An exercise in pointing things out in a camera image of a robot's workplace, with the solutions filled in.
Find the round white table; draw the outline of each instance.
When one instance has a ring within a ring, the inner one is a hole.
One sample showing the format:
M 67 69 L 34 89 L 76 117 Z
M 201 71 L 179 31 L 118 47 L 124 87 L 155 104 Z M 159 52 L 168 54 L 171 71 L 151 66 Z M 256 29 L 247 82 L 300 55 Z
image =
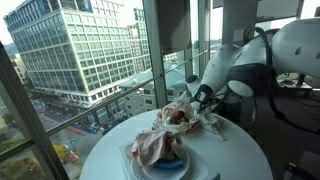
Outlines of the round white table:
M 119 147 L 151 127 L 159 110 L 132 117 L 109 131 L 92 149 L 81 172 L 81 180 L 128 179 Z M 258 144 L 239 126 L 225 119 L 219 130 L 227 140 L 199 128 L 183 135 L 187 144 L 216 170 L 222 180 L 271 180 L 269 163 Z

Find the floor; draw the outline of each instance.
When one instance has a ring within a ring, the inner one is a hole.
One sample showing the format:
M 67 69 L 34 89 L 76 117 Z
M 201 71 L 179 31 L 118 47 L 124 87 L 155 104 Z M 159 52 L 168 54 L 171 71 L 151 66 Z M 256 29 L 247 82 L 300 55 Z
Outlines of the floor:
M 320 87 L 320 80 L 306 77 L 305 82 L 313 88 Z M 274 98 L 278 109 L 287 119 L 303 127 L 320 129 L 320 93 L 314 92 L 304 97 L 303 92 L 281 92 Z M 257 97 L 257 118 L 252 123 L 252 99 L 244 100 L 239 126 L 245 129 L 265 152 L 274 179 L 282 179 L 283 166 L 287 162 L 298 164 L 304 151 L 311 151 L 320 155 L 320 136 L 297 130 L 283 121 L 274 118 L 266 96 Z

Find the crumpled cloth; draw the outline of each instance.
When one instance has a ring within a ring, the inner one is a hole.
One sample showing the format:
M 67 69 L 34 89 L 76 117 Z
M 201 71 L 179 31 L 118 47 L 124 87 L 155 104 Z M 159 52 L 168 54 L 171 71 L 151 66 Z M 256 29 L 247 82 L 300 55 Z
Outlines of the crumpled cloth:
M 183 156 L 181 139 L 178 134 L 168 131 L 149 130 L 139 133 L 136 136 L 130 158 L 137 158 L 139 166 L 150 166 L 158 159 L 172 160 L 175 155 L 179 158 Z

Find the napkin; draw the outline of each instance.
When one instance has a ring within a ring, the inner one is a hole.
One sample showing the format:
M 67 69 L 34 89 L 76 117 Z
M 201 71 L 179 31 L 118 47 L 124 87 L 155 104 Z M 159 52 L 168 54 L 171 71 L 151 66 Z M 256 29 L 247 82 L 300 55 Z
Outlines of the napkin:
M 137 158 L 139 166 L 150 166 L 159 159 L 173 160 L 183 156 L 181 139 L 178 134 L 168 131 L 148 130 L 139 133 L 129 157 Z

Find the plate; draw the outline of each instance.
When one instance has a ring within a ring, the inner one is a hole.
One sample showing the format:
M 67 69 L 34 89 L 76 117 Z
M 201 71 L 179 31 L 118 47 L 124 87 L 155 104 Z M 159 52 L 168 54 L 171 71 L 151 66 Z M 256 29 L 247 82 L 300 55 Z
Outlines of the plate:
M 137 180 L 153 179 L 153 180 L 179 180 L 187 173 L 190 166 L 189 153 L 184 149 L 182 157 L 184 167 L 180 169 L 157 169 L 152 166 L 141 167 L 136 158 L 132 159 L 131 169 Z

